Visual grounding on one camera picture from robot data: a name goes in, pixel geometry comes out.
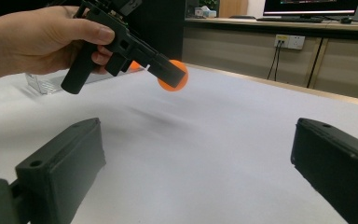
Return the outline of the clear plastic tray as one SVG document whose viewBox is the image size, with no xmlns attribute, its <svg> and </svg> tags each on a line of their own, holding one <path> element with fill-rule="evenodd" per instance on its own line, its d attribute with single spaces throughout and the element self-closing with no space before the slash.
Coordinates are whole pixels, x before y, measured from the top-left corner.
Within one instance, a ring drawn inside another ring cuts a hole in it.
<svg viewBox="0 0 358 224">
<path fill-rule="evenodd" d="M 139 72 L 142 70 L 144 70 L 144 68 L 142 66 L 138 70 L 130 70 L 130 68 L 128 68 L 128 70 L 126 72 L 119 72 L 118 76 L 127 75 L 130 73 Z M 57 91 L 62 91 L 61 84 L 62 84 L 62 82 L 65 78 L 65 75 L 67 74 L 68 71 L 69 71 L 69 69 L 60 70 L 58 72 L 51 73 L 51 74 L 48 74 L 45 76 L 38 76 L 38 75 L 34 75 L 34 74 L 25 74 L 25 77 L 26 77 L 28 85 L 31 88 L 38 91 L 42 95 L 46 95 L 46 94 L 52 94 Z M 108 79 L 111 77 L 113 77 L 113 76 L 110 74 L 106 74 L 106 75 L 91 74 L 88 77 L 86 84 L 101 81 L 101 80 Z"/>
</svg>

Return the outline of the black keyboard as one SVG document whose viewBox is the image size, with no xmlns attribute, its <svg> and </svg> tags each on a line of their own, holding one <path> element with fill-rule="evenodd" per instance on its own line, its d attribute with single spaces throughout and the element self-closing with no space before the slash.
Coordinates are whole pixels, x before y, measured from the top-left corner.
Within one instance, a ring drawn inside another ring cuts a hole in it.
<svg viewBox="0 0 358 224">
<path fill-rule="evenodd" d="M 320 18 L 258 18 L 257 21 L 274 21 L 274 22 L 309 22 L 309 23 L 321 23 L 324 20 Z"/>
</svg>

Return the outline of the tissue box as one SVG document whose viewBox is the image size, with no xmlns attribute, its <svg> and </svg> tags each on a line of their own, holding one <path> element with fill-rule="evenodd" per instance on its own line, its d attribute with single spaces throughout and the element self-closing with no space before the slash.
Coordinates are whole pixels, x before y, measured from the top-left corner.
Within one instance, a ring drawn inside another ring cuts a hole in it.
<svg viewBox="0 0 358 224">
<path fill-rule="evenodd" d="M 211 10 L 206 6 L 195 8 L 195 16 L 196 17 L 215 18 L 216 15 L 217 15 L 217 12 L 215 10 Z"/>
</svg>

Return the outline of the green plant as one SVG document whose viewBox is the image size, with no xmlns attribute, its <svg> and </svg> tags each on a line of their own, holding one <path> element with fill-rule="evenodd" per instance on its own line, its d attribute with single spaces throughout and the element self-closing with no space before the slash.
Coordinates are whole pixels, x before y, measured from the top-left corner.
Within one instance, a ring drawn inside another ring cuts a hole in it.
<svg viewBox="0 0 358 224">
<path fill-rule="evenodd" d="M 219 0 L 199 0 L 201 7 L 216 10 L 218 8 Z"/>
</svg>

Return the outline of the beige panelled desk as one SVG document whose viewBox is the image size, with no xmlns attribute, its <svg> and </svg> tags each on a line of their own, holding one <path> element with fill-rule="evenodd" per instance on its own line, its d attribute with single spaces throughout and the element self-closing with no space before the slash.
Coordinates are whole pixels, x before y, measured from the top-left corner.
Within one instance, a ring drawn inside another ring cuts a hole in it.
<svg viewBox="0 0 358 224">
<path fill-rule="evenodd" d="M 275 47 L 276 35 L 304 36 L 303 49 Z M 358 98 L 358 23 L 187 19 L 183 60 Z"/>
</svg>

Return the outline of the black computer monitor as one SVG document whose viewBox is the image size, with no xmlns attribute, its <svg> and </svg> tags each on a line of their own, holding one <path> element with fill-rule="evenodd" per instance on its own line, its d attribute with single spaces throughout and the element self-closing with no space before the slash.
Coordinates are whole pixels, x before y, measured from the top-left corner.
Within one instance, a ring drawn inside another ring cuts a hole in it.
<svg viewBox="0 0 358 224">
<path fill-rule="evenodd" d="M 265 0 L 264 16 L 354 15 L 358 0 Z"/>
</svg>

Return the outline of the black curtain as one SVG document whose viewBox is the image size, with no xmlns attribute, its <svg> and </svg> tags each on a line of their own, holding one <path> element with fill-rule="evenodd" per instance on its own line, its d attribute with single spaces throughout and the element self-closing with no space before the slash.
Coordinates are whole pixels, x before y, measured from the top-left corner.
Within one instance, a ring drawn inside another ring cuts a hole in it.
<svg viewBox="0 0 358 224">
<path fill-rule="evenodd" d="M 79 6 L 81 0 L 0 0 L 0 16 L 47 6 Z M 142 0 L 125 22 L 132 33 L 170 59 L 181 60 L 186 0 Z"/>
</svg>

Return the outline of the orange wooden panel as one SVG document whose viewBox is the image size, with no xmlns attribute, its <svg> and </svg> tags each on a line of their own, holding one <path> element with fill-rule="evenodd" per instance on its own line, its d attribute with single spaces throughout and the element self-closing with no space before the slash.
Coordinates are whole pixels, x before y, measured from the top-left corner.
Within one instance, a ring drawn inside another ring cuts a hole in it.
<svg viewBox="0 0 358 224">
<path fill-rule="evenodd" d="M 228 18 L 247 13 L 248 0 L 219 0 L 219 17 Z"/>
</svg>

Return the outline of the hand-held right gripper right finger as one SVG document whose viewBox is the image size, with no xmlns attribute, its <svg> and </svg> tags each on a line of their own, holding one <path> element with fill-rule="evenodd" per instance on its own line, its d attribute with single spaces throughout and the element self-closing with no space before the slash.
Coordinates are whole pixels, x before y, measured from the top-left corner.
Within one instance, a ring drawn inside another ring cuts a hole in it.
<svg viewBox="0 0 358 224">
<path fill-rule="evenodd" d="M 291 163 L 349 224 L 358 224 L 357 138 L 332 125 L 301 118 Z"/>
</svg>

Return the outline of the white wall socket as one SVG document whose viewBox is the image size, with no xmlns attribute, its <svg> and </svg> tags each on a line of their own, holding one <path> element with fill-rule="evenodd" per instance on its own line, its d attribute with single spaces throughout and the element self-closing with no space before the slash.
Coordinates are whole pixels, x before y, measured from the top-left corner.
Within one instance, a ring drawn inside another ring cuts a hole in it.
<svg viewBox="0 0 358 224">
<path fill-rule="evenodd" d="M 283 49 L 303 49 L 305 37 L 300 35 L 276 35 L 275 47 L 281 47 Z"/>
</svg>

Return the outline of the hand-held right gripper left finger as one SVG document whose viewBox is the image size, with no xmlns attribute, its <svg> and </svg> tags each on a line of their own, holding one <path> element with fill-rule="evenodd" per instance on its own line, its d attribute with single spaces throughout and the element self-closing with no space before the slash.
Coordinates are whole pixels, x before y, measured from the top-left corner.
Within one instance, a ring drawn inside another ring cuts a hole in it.
<svg viewBox="0 0 358 224">
<path fill-rule="evenodd" d="M 70 224 L 105 166 L 101 122 L 79 121 L 16 166 L 32 224 Z"/>
</svg>

